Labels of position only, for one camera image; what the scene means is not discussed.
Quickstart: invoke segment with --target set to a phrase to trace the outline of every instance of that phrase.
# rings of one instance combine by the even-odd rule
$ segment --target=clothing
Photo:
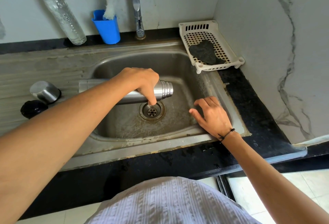
[[[85,223],[260,224],[218,190],[182,177],[137,184],[102,202]]]

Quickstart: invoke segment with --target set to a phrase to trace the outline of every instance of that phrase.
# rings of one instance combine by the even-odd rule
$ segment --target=hand
[[[204,118],[196,109],[190,109],[188,112],[209,134],[219,138],[219,135],[224,136],[230,132],[232,129],[231,122],[216,97],[198,99],[194,105],[199,105],[202,108]]]
[[[117,76],[128,80],[132,84],[132,90],[138,89],[147,98],[149,105],[157,103],[154,86],[159,81],[158,73],[150,68],[124,68]]]

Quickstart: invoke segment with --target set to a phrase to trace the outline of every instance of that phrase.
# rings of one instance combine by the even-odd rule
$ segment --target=black bracelet
[[[218,138],[219,141],[220,141],[220,143],[222,143],[222,141],[225,139],[225,137],[226,137],[229,133],[231,133],[231,132],[233,132],[233,131],[235,131],[235,128],[231,129],[230,132],[228,132],[228,133],[227,133],[226,135],[224,135],[224,136],[218,134],[218,135],[220,136],[220,137]]]

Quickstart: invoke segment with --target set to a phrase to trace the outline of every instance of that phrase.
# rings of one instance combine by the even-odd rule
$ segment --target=white wall
[[[105,8],[105,0],[66,0],[86,35],[98,34],[92,11]],[[117,0],[121,32],[134,31],[130,0]],[[179,22],[211,19],[217,0],[141,0],[146,30],[178,27]],[[42,0],[0,0],[0,19],[6,36],[0,43],[65,37]]]
[[[329,0],[218,0],[214,19],[290,142],[328,135]]]

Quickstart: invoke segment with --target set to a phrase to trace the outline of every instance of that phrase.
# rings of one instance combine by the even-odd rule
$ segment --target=blue plastic cup
[[[103,20],[104,12],[105,10],[95,10],[92,21],[94,22],[104,43],[116,44],[120,41],[120,31],[117,17],[115,16],[113,20]]]

